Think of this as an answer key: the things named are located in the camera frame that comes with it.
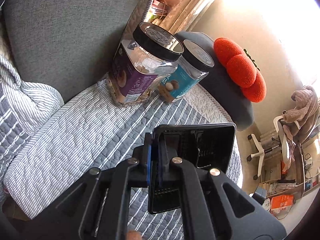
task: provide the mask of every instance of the silver screw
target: silver screw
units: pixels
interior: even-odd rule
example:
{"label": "silver screw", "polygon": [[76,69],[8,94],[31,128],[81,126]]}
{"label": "silver screw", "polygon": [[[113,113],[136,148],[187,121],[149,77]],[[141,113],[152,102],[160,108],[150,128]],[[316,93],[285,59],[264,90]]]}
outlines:
{"label": "silver screw", "polygon": [[97,168],[97,167],[91,168],[91,169],[89,170],[89,173],[90,173],[91,175],[98,175],[99,172],[100,172],[100,169]]}
{"label": "silver screw", "polygon": [[182,159],[180,157],[174,157],[172,158],[172,162],[175,164],[180,164],[182,163]]}
{"label": "silver screw", "polygon": [[138,160],[136,159],[136,158],[130,158],[130,159],[128,159],[128,163],[129,164],[136,164],[138,162]]}
{"label": "silver screw", "polygon": [[211,174],[212,176],[218,176],[218,175],[220,175],[220,170],[217,169],[217,168],[212,168],[212,169],[210,170],[210,174]]}

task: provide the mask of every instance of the red plush cushion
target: red plush cushion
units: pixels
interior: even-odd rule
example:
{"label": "red plush cushion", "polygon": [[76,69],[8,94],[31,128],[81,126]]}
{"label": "red plush cushion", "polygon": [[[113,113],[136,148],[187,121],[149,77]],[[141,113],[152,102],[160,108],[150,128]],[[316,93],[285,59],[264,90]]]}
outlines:
{"label": "red plush cushion", "polygon": [[226,67],[227,62],[235,55],[243,54],[242,48],[235,42],[226,38],[217,38],[213,44],[213,50],[219,62]]}
{"label": "red plush cushion", "polygon": [[241,90],[243,95],[251,102],[261,102],[266,97],[267,87],[260,71],[257,71],[256,80],[253,85],[249,88],[241,88]]}
{"label": "red plush cushion", "polygon": [[226,69],[233,82],[242,88],[251,87],[256,80],[257,68],[247,55],[235,55],[227,62]]}

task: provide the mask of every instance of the black device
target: black device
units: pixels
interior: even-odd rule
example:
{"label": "black device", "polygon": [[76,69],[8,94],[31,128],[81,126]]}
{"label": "black device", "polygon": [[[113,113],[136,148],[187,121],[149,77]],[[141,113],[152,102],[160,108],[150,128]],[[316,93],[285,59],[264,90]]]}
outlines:
{"label": "black device", "polygon": [[282,224],[224,174],[234,136],[233,123],[159,126],[132,158],[87,171],[21,235],[0,218],[5,239],[125,240],[131,187],[149,187],[150,212],[181,207],[186,240],[284,239]]}

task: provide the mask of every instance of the jar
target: jar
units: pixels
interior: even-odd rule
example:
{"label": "jar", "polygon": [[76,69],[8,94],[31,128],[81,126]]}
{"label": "jar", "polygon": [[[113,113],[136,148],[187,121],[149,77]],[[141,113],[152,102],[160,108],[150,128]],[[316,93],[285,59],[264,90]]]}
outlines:
{"label": "jar", "polygon": [[161,80],[177,69],[183,45],[165,29],[142,22],[133,40],[123,39],[114,57],[108,85],[117,105],[146,102]]}
{"label": "jar", "polygon": [[177,70],[158,86],[160,95],[167,103],[181,99],[214,66],[211,56],[199,45],[190,40],[184,40],[182,44],[184,52],[177,61]]}

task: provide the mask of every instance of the jar lid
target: jar lid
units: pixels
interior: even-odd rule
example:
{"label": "jar lid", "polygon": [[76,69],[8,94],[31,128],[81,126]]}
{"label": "jar lid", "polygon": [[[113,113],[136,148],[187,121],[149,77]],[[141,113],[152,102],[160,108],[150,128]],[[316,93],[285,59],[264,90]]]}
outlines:
{"label": "jar lid", "polygon": [[165,29],[147,22],[141,22],[133,32],[135,41],[153,56],[174,62],[183,53],[183,45]]}
{"label": "jar lid", "polygon": [[208,72],[214,66],[212,57],[198,44],[190,40],[183,41],[183,57],[196,69]]}

